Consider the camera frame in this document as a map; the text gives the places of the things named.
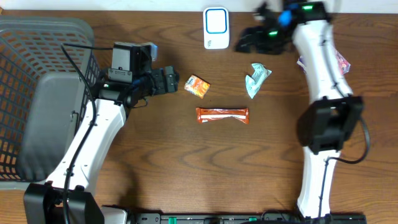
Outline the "teal snack packet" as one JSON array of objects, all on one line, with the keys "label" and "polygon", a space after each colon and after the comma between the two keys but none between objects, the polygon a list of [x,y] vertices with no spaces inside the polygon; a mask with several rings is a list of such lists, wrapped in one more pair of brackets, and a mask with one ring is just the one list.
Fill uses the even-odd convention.
[{"label": "teal snack packet", "polygon": [[246,82],[246,91],[249,97],[253,99],[260,90],[266,78],[268,78],[271,75],[272,71],[268,70],[261,63],[252,63],[251,65],[254,70],[254,73],[251,76],[246,75],[245,82]]}]

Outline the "purple snack bag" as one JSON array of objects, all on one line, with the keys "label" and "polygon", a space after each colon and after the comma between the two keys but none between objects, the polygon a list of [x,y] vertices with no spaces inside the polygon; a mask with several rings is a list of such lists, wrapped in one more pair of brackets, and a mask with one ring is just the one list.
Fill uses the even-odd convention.
[{"label": "purple snack bag", "polygon": [[[340,72],[342,75],[349,72],[351,64],[339,53],[339,51],[335,50],[336,59],[338,61],[338,65],[340,68]],[[304,57],[300,56],[297,60],[297,65],[301,67],[304,73],[306,73],[306,66],[304,62]]]}]

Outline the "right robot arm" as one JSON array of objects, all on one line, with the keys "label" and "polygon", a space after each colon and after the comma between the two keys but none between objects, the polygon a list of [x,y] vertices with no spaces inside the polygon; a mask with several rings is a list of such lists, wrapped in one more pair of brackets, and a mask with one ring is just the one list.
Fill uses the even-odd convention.
[{"label": "right robot arm", "polygon": [[333,17],[322,1],[284,1],[280,14],[262,3],[254,15],[262,22],[243,30],[235,50],[280,55],[292,44],[303,57],[309,106],[297,120],[296,132],[303,147],[303,179],[296,202],[302,223],[349,223],[355,218],[334,216],[330,190],[337,162],[358,164],[370,147],[369,131],[363,155],[356,160],[340,157],[344,143],[357,123],[363,123],[363,99],[355,96],[339,67],[333,36]]}]

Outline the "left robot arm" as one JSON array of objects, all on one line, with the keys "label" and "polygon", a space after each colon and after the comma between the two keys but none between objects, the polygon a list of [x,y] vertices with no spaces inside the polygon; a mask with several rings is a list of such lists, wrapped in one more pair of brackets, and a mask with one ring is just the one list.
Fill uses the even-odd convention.
[{"label": "left robot arm", "polygon": [[100,207],[94,193],[99,171],[131,109],[150,96],[175,93],[179,75],[172,66],[152,68],[158,47],[116,42],[112,65],[88,89],[85,113],[66,154],[43,184],[24,193],[28,223],[132,223],[134,215],[117,205]]}]

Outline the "orange snack bar wrapper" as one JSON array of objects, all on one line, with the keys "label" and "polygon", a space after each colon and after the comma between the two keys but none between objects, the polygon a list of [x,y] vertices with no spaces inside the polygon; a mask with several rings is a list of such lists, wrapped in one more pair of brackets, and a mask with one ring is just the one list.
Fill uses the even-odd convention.
[{"label": "orange snack bar wrapper", "polygon": [[234,118],[244,124],[249,123],[249,110],[243,109],[208,109],[208,108],[196,108],[197,121],[199,123],[206,123],[209,121],[215,121],[225,118]]}]

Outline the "orange tissue pack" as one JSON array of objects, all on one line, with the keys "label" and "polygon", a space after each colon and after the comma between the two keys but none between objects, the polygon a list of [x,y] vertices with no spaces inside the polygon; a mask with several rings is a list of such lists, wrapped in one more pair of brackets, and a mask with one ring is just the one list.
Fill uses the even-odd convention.
[{"label": "orange tissue pack", "polygon": [[184,89],[203,99],[210,89],[210,84],[195,75],[191,75],[185,82]]}]

